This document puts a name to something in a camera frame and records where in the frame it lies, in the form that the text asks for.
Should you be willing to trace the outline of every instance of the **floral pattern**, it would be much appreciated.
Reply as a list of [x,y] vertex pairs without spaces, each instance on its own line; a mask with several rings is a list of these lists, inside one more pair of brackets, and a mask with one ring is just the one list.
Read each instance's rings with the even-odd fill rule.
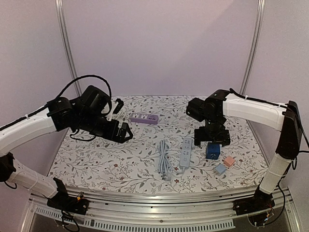
[[[202,126],[185,114],[191,96],[120,97],[125,105],[115,115],[128,122],[134,138],[118,144],[102,138],[91,142],[76,141],[68,132],[49,173],[65,184],[88,189],[130,193],[189,193],[240,188],[257,185],[267,170],[260,148],[243,119],[227,118],[231,144],[221,148],[218,160],[206,159],[205,144],[194,147],[190,167],[184,174],[173,172],[170,181],[162,180],[157,170],[158,144],[165,139],[169,145],[168,159],[178,170],[183,137],[194,137],[194,129]],[[131,123],[131,113],[159,115],[157,125]],[[91,138],[82,131],[79,138]],[[214,167],[232,156],[235,163],[218,176]]]

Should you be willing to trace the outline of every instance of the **white power cord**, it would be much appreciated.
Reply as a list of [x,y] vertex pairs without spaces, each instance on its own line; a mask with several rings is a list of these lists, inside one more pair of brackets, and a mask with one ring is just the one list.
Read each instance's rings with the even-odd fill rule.
[[161,140],[158,146],[158,150],[160,154],[158,169],[159,169],[159,172],[162,174],[163,180],[166,180],[166,181],[171,180],[171,175],[173,175],[172,172],[176,172],[177,174],[183,174],[185,171],[184,167],[181,172],[173,170],[172,165],[168,159],[168,149],[169,149],[169,145],[167,145],[166,141]]

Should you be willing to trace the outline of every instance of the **power outlet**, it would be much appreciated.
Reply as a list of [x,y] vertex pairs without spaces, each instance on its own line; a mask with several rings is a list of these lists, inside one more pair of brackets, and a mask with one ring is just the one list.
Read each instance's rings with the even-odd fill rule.
[[159,121],[158,115],[147,115],[138,113],[131,113],[129,119],[131,122],[154,124],[154,125],[158,124]]
[[183,149],[180,156],[180,164],[181,168],[189,168],[190,166],[190,158],[191,158],[191,149],[192,149],[192,138],[185,137],[183,138]]

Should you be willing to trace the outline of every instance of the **white wall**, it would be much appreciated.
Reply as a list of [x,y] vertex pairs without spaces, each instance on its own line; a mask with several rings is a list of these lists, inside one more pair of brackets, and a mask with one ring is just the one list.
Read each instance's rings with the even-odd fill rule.
[[[63,2],[78,75],[113,95],[207,95],[239,89],[257,0]],[[86,80],[87,84],[100,81]]]
[[[53,99],[71,80],[54,1],[2,1],[0,7],[0,125]],[[67,97],[75,97],[74,87]],[[63,133],[45,135],[13,151],[28,167],[47,174]],[[0,183],[0,231],[16,232],[29,192]]]
[[[274,102],[296,101],[309,135],[309,4],[307,0],[266,2],[257,54],[246,94]],[[255,124],[269,159],[277,147],[279,132]],[[308,149],[302,142],[302,148]],[[301,223],[309,231],[309,156],[298,156],[297,170],[286,183]]]

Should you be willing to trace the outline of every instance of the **ventilation grille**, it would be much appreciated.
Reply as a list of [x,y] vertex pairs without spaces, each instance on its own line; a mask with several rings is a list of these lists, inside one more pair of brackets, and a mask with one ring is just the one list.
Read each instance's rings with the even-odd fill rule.
[[[37,206],[36,213],[46,216],[48,218],[61,220],[61,213],[56,209],[49,209]],[[233,220],[224,220],[213,223],[203,223],[188,226],[148,226],[148,225],[126,225],[120,223],[110,223],[98,219],[85,218],[81,226],[93,228],[97,230],[104,230],[109,232],[212,232],[222,231],[235,228]]]

